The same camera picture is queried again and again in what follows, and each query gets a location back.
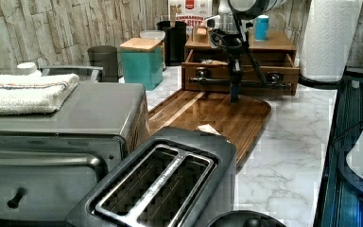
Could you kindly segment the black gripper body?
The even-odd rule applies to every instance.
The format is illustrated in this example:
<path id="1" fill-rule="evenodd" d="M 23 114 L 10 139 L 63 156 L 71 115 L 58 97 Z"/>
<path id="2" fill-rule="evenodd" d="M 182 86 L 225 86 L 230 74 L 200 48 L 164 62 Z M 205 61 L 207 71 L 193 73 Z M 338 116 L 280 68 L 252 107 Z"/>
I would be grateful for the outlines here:
<path id="1" fill-rule="evenodd" d="M 238 93 L 240 90 L 240 83 L 243 71 L 240 65 L 242 43 L 236 35 L 227 36 L 227 53 L 228 53 L 228 67 L 230 72 L 230 95 L 231 102 L 236 103 L 239 100 Z"/>

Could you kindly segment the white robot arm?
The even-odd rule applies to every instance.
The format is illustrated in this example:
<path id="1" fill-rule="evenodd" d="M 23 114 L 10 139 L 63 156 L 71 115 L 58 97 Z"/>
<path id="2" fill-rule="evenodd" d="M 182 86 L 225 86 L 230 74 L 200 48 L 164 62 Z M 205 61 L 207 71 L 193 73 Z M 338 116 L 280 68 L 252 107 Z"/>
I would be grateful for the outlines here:
<path id="1" fill-rule="evenodd" d="M 286 0 L 220 0 L 218 15 L 207 17 L 204 24 L 210 29 L 211 47 L 220 48 L 227 56 L 230 84 L 230 101 L 239 101 L 241 87 L 259 87 L 282 89 L 286 83 L 271 81 L 261 71 L 259 62 L 250 50 L 249 28 L 252 20 L 260 18 L 266 12 L 280 7 Z M 243 80 L 242 56 L 246 54 L 258 82 Z"/>

